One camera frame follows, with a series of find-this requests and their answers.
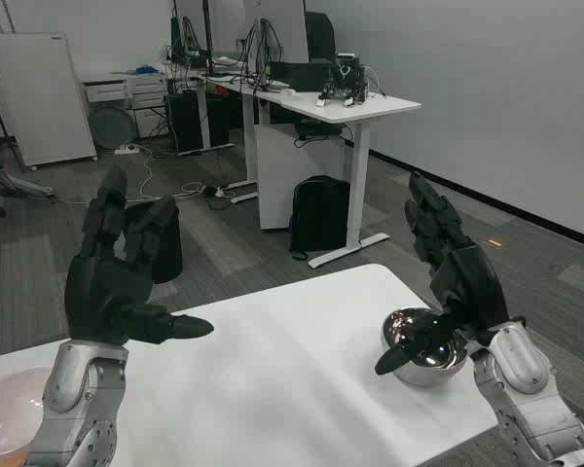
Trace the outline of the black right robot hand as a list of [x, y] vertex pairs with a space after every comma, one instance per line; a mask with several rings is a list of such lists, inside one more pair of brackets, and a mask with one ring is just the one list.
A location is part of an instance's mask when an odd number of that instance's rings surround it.
[[439, 349], [463, 331], [488, 345], [495, 328], [510, 322], [499, 279], [482, 247], [466, 235], [462, 219], [417, 172], [409, 179], [405, 215], [419, 259], [430, 265], [430, 289], [442, 312], [411, 324], [375, 366], [379, 376]]

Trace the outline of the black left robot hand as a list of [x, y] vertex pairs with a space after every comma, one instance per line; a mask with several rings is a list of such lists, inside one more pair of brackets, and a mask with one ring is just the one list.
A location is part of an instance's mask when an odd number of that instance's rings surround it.
[[214, 331], [201, 318], [172, 315], [149, 303], [154, 268], [181, 245], [174, 232], [175, 198], [127, 207], [128, 178], [114, 165], [89, 204], [80, 251], [69, 267], [64, 305], [69, 335], [80, 341], [123, 345], [129, 340], [160, 344], [204, 337]]

